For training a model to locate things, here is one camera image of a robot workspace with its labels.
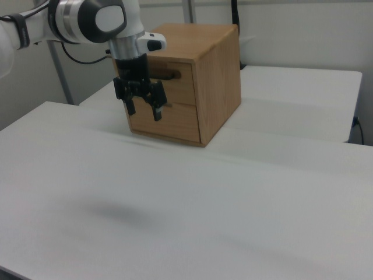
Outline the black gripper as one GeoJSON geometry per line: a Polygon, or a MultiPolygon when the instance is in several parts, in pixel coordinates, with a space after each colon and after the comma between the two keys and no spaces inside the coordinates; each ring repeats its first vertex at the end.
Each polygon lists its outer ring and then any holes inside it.
{"type": "Polygon", "coordinates": [[[133,98],[140,97],[152,107],[154,120],[160,121],[167,97],[162,81],[150,80],[147,55],[129,60],[116,59],[115,64],[118,70],[118,76],[113,79],[115,94],[126,105],[128,114],[136,113],[133,98]]]}

